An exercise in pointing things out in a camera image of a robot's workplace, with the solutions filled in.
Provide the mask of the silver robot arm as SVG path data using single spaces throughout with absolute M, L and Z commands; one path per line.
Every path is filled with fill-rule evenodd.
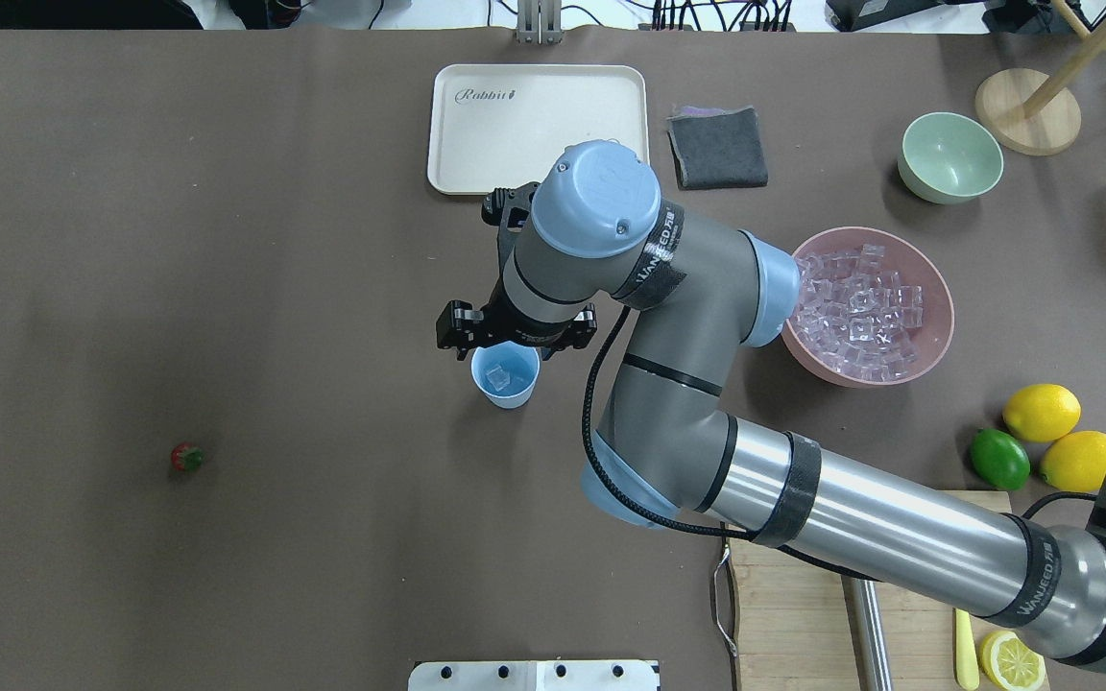
M 458 233 L 447 287 L 494 293 L 478 312 L 449 303 L 439 345 L 552 346 L 592 299 L 632 303 L 639 318 L 599 428 L 581 416 L 589 468 L 606 469 L 595 488 L 620 482 L 623 514 L 670 524 L 681 509 L 705 512 L 737 537 L 966 609 L 1058 663 L 1106 674 L 1106 473 L 1085 486 L 1084 528 L 1044 528 L 916 482 L 916 461 L 943 458 L 972 392 L 1061 376 L 1106 402 L 1106 184 L 1075 191 L 1079 163 L 1062 175 L 1032 163 L 1027 188 L 979 209 L 905 210 L 917 224 L 910 255 L 945 281 L 945 336 L 921 339 L 947 349 L 943 366 L 925 353 L 925 376 L 830 389 L 787 355 L 758 357 L 771 371 L 749 373 L 747 396 L 732 396 L 738 350 L 793 337 L 782 326 L 796 300 L 793 259 L 675 203 L 629 226 L 649 233 L 632 250 L 559 253 L 559 214 L 612 206 L 611 192 L 578 193 L 572 181 L 612 163 L 640 200 L 658 196 L 632 154 L 589 143 L 567 150 L 544 187 L 519 191 L 530 222 L 515 240 Z

